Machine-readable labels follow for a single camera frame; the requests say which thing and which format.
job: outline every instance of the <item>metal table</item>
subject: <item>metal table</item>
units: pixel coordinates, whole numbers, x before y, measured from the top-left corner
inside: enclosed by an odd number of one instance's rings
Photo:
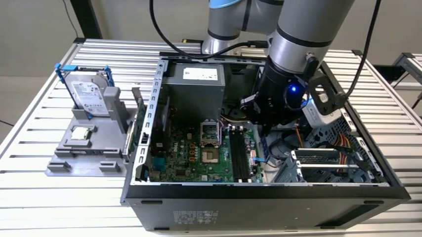
[[[198,44],[177,44],[198,53]],[[85,67],[109,65],[120,99],[134,106],[130,87],[141,88],[148,102],[152,77],[164,43],[88,39],[74,43],[61,63]],[[258,49],[241,51],[262,57]],[[345,89],[360,57],[351,51],[331,50],[324,58]],[[407,186],[412,200],[347,230],[325,230],[319,236],[420,236],[422,235],[422,121],[400,100],[368,62],[349,97],[375,142]],[[120,206],[122,178],[46,177],[43,170],[67,126],[71,101],[54,73],[0,145],[0,235],[101,236],[101,235],[311,235],[316,232],[190,232],[148,233],[129,207]]]

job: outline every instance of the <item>motherboard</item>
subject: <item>motherboard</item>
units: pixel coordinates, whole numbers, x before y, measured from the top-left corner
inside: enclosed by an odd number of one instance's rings
[[[242,127],[217,125],[212,128],[206,123],[200,127],[172,125],[166,151],[161,154],[162,157],[153,157],[152,182],[262,181],[253,161],[253,133]]]

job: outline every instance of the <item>open computer tower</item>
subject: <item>open computer tower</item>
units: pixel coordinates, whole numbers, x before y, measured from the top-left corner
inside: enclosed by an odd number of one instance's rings
[[[409,199],[348,102],[328,125],[260,136],[236,103],[262,65],[160,54],[121,195],[145,230],[344,229]]]

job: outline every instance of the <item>white wall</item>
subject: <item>white wall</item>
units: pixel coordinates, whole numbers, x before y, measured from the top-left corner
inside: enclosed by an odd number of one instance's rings
[[[116,40],[160,40],[148,13],[148,0],[92,0],[105,36]],[[172,41],[202,39],[206,35],[206,0],[156,0],[157,24]],[[356,0],[332,49],[363,50],[375,0]],[[389,64],[403,51],[422,52],[422,0],[383,0],[375,25],[368,59]],[[261,39],[241,34],[242,40]]]
[[[0,0],[0,76],[46,77],[74,38],[61,0]]]

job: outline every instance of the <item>label sticker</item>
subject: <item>label sticker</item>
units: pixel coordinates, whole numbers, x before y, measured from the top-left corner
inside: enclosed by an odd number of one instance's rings
[[[185,80],[217,80],[216,68],[185,68],[182,69]]]
[[[176,224],[214,224],[217,211],[172,211]]]
[[[98,86],[92,82],[71,81],[71,86],[83,110],[93,116],[108,116]]]

